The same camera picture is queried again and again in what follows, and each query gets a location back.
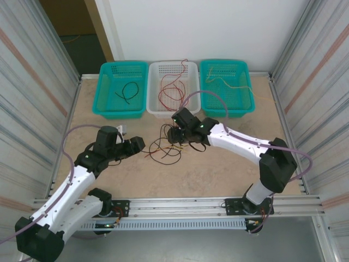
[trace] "metal wall panel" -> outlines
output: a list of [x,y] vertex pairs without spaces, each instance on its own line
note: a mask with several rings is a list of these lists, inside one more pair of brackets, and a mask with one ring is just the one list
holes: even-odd
[[0,239],[46,197],[79,76],[37,1],[0,2]]
[[274,84],[295,146],[314,160],[308,191],[349,259],[349,1],[317,1],[301,29]]

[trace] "tabletop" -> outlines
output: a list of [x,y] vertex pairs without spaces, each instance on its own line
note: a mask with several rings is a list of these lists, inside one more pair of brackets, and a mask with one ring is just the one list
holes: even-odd
[[[125,139],[140,136],[149,150],[150,144],[159,137],[161,125],[172,124],[171,119],[157,119],[144,112],[141,118],[127,120],[107,120],[92,113],[92,104],[97,86],[97,79],[83,80],[71,128],[81,124],[97,126],[127,126]],[[279,116],[272,102],[268,79],[252,77],[251,84],[255,97],[256,109],[241,118],[231,118],[227,125],[247,135],[267,140],[275,137],[284,139]],[[204,118],[201,111],[199,119]],[[73,131],[67,138],[65,150],[73,160],[94,142],[98,128],[85,127]],[[122,160],[120,165],[104,170],[94,184],[84,192],[95,187],[112,194],[113,198],[168,198],[168,197],[224,197],[241,196],[247,188],[259,179],[259,168],[251,161],[222,148],[207,147],[205,152],[197,152],[185,147],[182,158],[174,165],[156,163],[146,153],[139,153]],[[56,178],[56,188],[69,173],[69,162],[63,156]],[[297,181],[289,183],[283,194],[300,194]]]

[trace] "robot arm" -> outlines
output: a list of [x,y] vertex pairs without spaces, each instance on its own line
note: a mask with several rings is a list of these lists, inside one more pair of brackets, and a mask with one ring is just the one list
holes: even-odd
[[86,220],[95,215],[107,215],[111,211],[111,194],[95,188],[81,202],[79,196],[98,178],[109,162],[133,156],[145,147],[143,139],[136,136],[124,140],[125,126],[104,126],[98,131],[96,142],[86,147],[74,163],[71,173],[53,196],[29,219],[21,217],[15,230],[19,231],[40,216],[44,217],[32,227],[17,235],[19,251],[39,261],[55,261],[69,237]]
[[[292,174],[297,168],[296,161],[290,152],[273,150],[228,135],[223,124],[212,118],[200,121],[186,108],[179,109],[172,119],[178,127],[171,128],[167,137],[170,143],[200,143],[208,146],[225,148],[252,161],[260,167],[260,179],[254,183],[243,196],[243,206],[246,213],[252,214],[265,198],[272,193],[281,193]],[[240,137],[258,144],[270,144],[287,147],[286,143],[279,138],[274,141],[261,140],[239,133],[232,129],[229,131]]]

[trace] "basket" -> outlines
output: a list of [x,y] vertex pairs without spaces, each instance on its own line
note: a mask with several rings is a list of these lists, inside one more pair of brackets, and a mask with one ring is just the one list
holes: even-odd
[[[219,95],[228,107],[229,117],[242,117],[255,110],[249,70],[245,62],[205,60],[200,64],[200,77],[201,90]],[[223,80],[229,86],[244,88],[230,88]],[[202,93],[201,103],[209,117],[224,117],[226,114],[223,105],[214,96]]]
[[[185,69],[183,68],[181,61],[171,61],[171,62],[157,62],[152,63],[149,66],[149,77],[148,77],[148,93],[147,93],[147,111],[150,114],[153,114],[157,118],[171,118],[174,112],[179,109],[180,106],[180,94],[175,89],[166,90],[166,96],[163,95],[161,101],[170,109],[174,109],[169,111],[165,108],[162,103],[159,101],[159,92],[161,90],[160,84],[161,79],[167,74],[177,74],[167,75],[163,79],[163,87],[167,84],[170,84],[174,81],[178,74],[184,73],[180,76],[178,80],[180,80],[183,84],[179,84],[181,86],[184,85],[186,98],[189,94],[200,90],[200,83],[198,80],[198,70],[197,65],[194,62],[183,62]],[[200,96],[193,96],[189,99],[188,104],[185,106],[189,109],[192,114],[196,114],[201,109],[200,104]]]
[[147,80],[146,62],[103,64],[92,111],[106,119],[140,118],[146,109]]

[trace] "wood door frame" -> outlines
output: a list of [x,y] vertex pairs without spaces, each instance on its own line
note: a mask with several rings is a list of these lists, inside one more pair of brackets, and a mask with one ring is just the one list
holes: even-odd
[[94,29],[96,31],[100,46],[102,47],[107,62],[113,62],[114,57],[110,49],[107,35],[105,33],[102,20],[100,18],[95,0],[85,0],[88,13],[91,17]]

